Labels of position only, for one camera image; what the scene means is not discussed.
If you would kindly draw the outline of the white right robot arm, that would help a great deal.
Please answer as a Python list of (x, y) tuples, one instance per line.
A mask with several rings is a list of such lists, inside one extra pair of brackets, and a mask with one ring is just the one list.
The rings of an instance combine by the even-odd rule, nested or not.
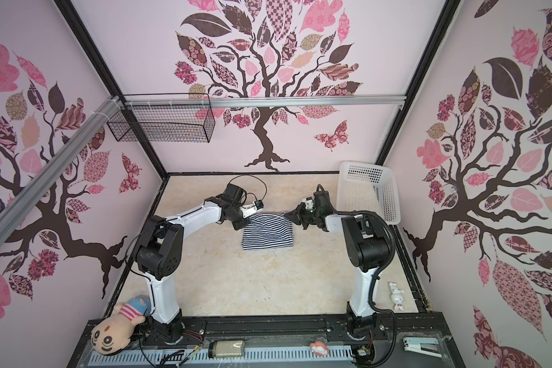
[(302, 200), (284, 217), (303, 229), (313, 225), (324, 232), (343, 235), (347, 256), (357, 272), (346, 312), (351, 334), (378, 328), (384, 315), (391, 321), (396, 319), (394, 310), (380, 308), (375, 302), (378, 281), (394, 260), (398, 243), (380, 215), (369, 210), (338, 210), (332, 205), (328, 191), (318, 185), (313, 196)]

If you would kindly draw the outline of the navy striped tank top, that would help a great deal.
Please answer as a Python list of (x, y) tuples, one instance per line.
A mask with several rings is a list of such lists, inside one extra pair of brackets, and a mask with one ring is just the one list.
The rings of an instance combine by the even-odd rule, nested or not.
[(293, 224), (278, 214), (257, 214), (244, 228), (242, 249), (254, 251), (290, 248), (294, 245)]

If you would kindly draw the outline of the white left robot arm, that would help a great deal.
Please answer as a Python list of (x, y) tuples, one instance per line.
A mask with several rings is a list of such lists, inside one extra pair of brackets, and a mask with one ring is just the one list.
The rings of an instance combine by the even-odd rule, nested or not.
[(181, 308), (176, 299), (174, 273), (182, 260), (184, 240), (214, 223), (231, 222), (239, 231), (264, 208), (257, 199), (246, 204), (247, 192), (228, 184), (224, 192), (174, 216), (151, 216), (137, 238), (132, 259), (147, 279), (152, 303), (152, 328), (167, 340), (182, 336)]

